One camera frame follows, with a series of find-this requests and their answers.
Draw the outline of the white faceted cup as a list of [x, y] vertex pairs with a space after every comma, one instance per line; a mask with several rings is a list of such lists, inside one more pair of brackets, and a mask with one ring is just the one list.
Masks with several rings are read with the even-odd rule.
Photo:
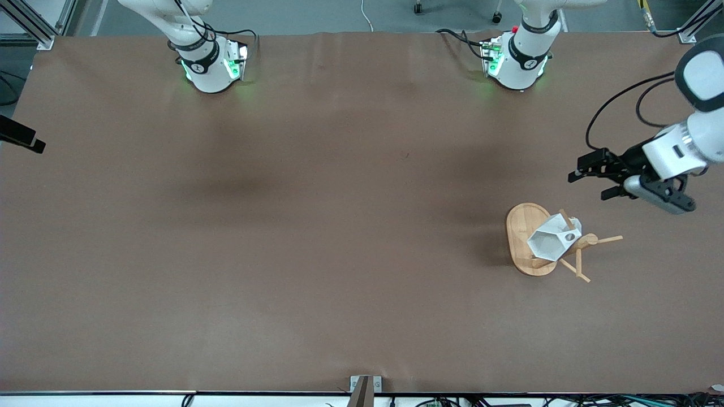
[[528, 247], [536, 258], [557, 261], [582, 237], [583, 227], [579, 219], [571, 218], [569, 222], [563, 214], [548, 217], [528, 238]]

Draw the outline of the wooden cup rack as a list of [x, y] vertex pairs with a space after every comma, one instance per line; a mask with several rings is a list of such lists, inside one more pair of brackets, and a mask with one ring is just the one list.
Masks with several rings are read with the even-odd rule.
[[623, 236], [615, 235], [600, 238], [593, 233], [584, 233], [583, 231], [582, 237], [559, 260], [548, 261], [543, 260], [543, 258], [536, 258], [530, 247], [528, 247], [527, 240], [548, 217], [558, 213], [563, 214], [569, 227], [572, 228], [569, 219], [575, 217], [569, 216], [563, 209], [551, 214], [542, 206], [532, 202], [525, 202], [512, 207], [505, 219], [510, 258], [515, 268], [523, 275], [546, 276], [550, 275], [557, 266], [563, 266], [566, 270], [572, 271], [577, 278], [589, 283], [590, 278], [583, 273], [583, 252], [597, 245], [621, 241]]

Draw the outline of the brown table cover sheet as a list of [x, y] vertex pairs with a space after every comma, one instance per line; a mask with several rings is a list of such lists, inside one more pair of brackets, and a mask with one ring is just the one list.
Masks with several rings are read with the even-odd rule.
[[[565, 33], [505, 90], [441, 34], [262, 38], [204, 94], [160, 37], [61, 38], [0, 150], [0, 391], [706, 391], [724, 384], [724, 166], [695, 212], [568, 183], [599, 106], [686, 47]], [[515, 268], [532, 202], [623, 240]]]

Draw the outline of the aluminium frame post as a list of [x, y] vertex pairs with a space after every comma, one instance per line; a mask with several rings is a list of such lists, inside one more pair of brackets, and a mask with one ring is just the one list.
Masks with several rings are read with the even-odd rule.
[[69, 33], [79, 0], [0, 0], [0, 46], [50, 50]]
[[708, 25], [713, 18], [724, 8], [724, 0], [705, 0], [703, 5], [678, 28], [678, 41], [680, 44], [695, 44], [696, 34], [701, 28]]

